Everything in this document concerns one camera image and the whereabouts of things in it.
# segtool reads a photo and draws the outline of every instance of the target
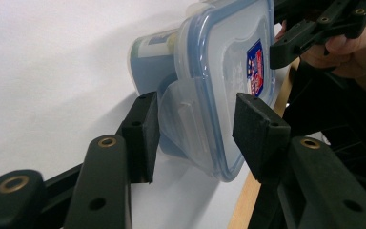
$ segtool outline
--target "clear plastic container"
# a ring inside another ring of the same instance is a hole
[[[177,80],[174,44],[177,30],[163,31],[136,39],[130,50],[130,71],[138,94],[165,90]]]
[[[254,94],[267,104],[273,99],[269,48],[274,41],[274,3],[206,3],[175,34],[175,74],[157,80],[160,147],[228,182],[244,162],[232,138],[236,94]]]

